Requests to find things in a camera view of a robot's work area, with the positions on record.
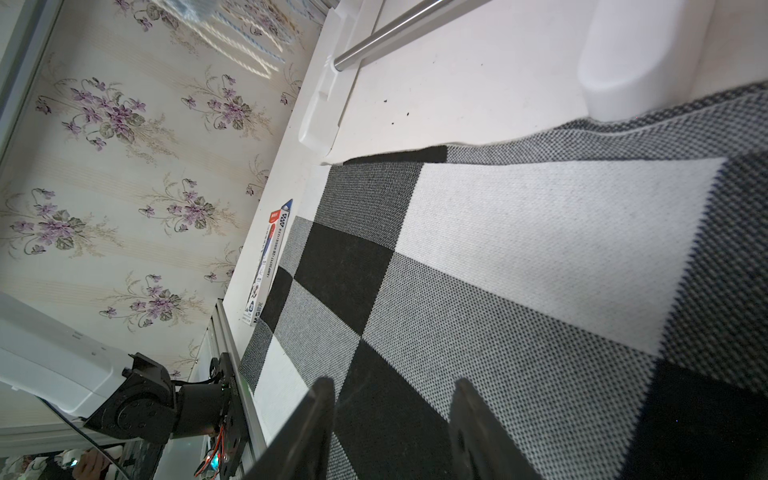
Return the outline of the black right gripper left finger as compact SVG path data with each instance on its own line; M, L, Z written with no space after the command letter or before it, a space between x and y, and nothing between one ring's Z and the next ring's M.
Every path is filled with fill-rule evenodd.
M326 479L334 411L334 382L320 377L243 479Z

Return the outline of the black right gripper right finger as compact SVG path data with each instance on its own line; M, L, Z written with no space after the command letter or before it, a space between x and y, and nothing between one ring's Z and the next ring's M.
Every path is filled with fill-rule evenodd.
M472 383L455 383L449 413L457 479L542 479Z

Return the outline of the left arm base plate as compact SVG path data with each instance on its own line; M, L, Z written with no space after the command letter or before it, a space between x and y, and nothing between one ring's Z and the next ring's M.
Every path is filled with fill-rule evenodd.
M141 439L147 449L129 474L151 479L165 445L172 439L215 435L219 479L237 473L249 442L236 369L223 353L210 362L210 378L202 382L173 380L165 367L136 353L123 371L124 382L84 427L120 440Z

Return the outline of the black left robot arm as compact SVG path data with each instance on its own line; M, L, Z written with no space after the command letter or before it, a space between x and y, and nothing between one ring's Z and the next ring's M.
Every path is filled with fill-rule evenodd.
M1 381L87 418L124 383L133 358L3 293Z

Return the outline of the black white checkered scarf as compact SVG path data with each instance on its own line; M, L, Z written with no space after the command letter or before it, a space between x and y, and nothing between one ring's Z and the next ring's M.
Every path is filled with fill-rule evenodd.
M309 170L243 356L267 442L320 377L332 479L767 475L767 86Z

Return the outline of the blue cream plaid scarf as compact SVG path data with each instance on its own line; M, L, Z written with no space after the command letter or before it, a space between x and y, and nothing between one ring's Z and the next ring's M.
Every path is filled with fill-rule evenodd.
M264 79L306 64L324 17L309 1L159 1L207 45Z

